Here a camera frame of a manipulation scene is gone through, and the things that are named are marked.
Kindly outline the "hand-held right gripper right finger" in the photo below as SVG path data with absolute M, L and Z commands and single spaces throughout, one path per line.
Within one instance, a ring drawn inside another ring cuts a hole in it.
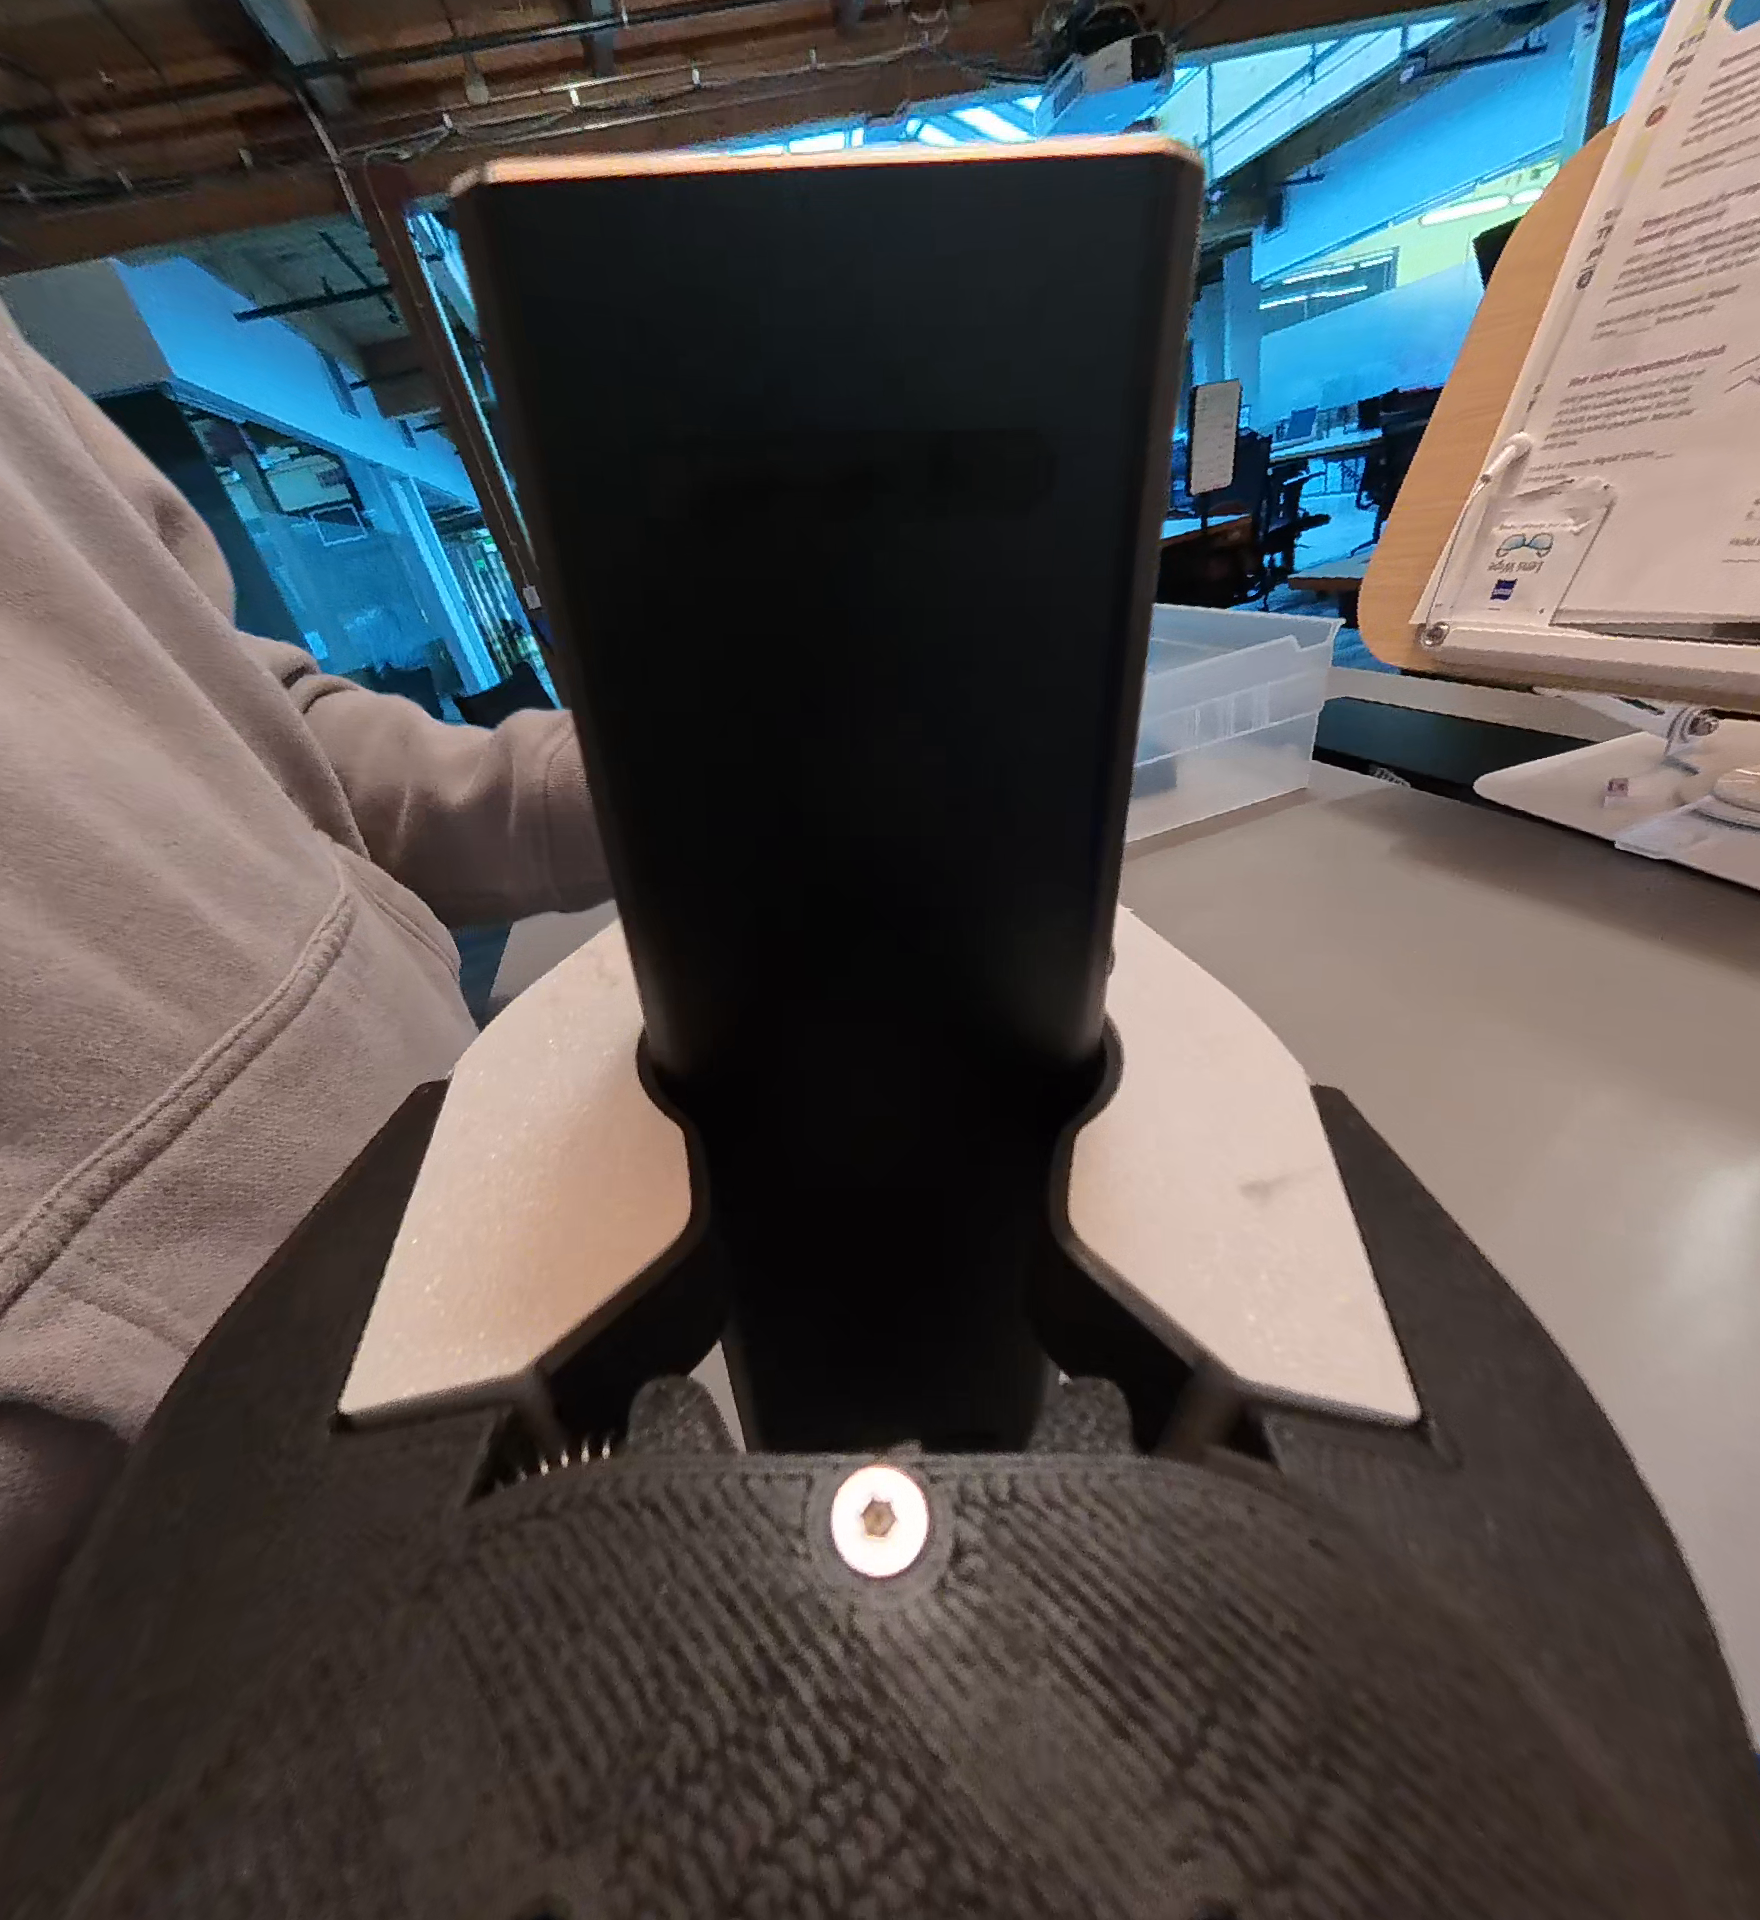
M 1184 1398 L 1415 1426 L 1422 1408 L 1286 1043 L 1119 910 L 1099 1050 L 1041 1153 L 1032 1325 L 1136 1426 Z

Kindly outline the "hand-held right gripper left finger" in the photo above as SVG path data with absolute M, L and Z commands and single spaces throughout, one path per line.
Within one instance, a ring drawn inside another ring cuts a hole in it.
M 512 997 L 445 1087 L 342 1384 L 350 1426 L 504 1409 L 623 1426 L 649 1380 L 719 1392 L 720 1319 L 695 1280 L 695 1160 L 643 1076 L 646 1015 L 619 924 Z

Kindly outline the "black rectangular device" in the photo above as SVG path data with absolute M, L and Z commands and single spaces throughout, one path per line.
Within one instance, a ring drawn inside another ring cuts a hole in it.
M 1067 1245 L 1202 171 L 1153 135 L 494 161 L 454 192 L 694 1222 L 542 1357 L 716 1339 L 753 1447 L 1153 1444 L 1194 1359 Z

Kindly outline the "person's left forearm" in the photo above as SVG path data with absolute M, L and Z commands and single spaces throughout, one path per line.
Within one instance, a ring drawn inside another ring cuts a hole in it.
M 497 727 L 452 724 L 318 660 L 242 636 L 336 773 L 374 866 L 445 926 L 574 914 L 613 897 L 574 717 L 556 707 Z

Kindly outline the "clear plastic bin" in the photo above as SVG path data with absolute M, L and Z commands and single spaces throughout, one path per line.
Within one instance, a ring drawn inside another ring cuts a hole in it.
M 1154 605 L 1127 841 L 1308 788 L 1337 620 Z

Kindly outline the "person's grey hoodie torso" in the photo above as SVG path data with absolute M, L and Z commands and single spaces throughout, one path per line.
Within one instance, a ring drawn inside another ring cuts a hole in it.
M 178 1370 L 474 1035 L 232 590 L 0 300 L 0 1720 Z

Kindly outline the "white stand base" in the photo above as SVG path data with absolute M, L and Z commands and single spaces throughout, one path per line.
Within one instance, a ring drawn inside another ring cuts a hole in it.
M 1626 732 L 1489 772 L 1482 803 L 1760 895 L 1760 721 L 1578 693 Z

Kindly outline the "black office chair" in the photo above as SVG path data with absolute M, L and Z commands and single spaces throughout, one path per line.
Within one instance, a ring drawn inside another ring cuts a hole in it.
M 1301 537 L 1323 522 L 1323 514 L 1301 501 L 1313 468 L 1313 458 L 1294 453 L 1264 462 L 1250 506 L 1241 601 L 1267 605 L 1272 590 L 1299 572 Z

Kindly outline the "small clear wipe pouch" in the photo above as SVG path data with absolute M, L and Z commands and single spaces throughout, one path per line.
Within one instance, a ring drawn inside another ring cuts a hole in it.
M 1417 601 L 1417 636 L 1550 628 L 1616 506 L 1596 476 L 1534 479 L 1540 441 L 1515 430 L 1493 446 Z

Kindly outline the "wooden document stand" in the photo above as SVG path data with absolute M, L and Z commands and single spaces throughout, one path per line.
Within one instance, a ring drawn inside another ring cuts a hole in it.
M 1589 211 L 1616 131 L 1619 124 L 1596 131 L 1506 241 L 1364 576 L 1358 631 L 1375 659 L 1412 676 L 1509 689 L 1667 697 L 1760 717 L 1760 684 L 1750 666 L 1740 666 L 1733 684 L 1684 684 L 1637 663 L 1586 666 L 1547 659 L 1472 663 L 1420 642 L 1420 598 L 1472 480 L 1499 445 L 1501 418 L 1519 390 L 1564 255 Z

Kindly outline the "printed instruction sheet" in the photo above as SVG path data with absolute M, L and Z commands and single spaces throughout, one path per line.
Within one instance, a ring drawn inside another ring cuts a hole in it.
M 1560 624 L 1760 642 L 1760 2 L 1677 2 L 1596 176 L 1527 479 Z

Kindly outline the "ceiling projector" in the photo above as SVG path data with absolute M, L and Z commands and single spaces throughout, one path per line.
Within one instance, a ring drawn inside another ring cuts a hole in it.
M 1034 109 L 1037 137 L 1119 135 L 1153 121 L 1172 92 L 1178 61 L 1157 31 L 1113 35 L 1072 52 L 1051 75 Z

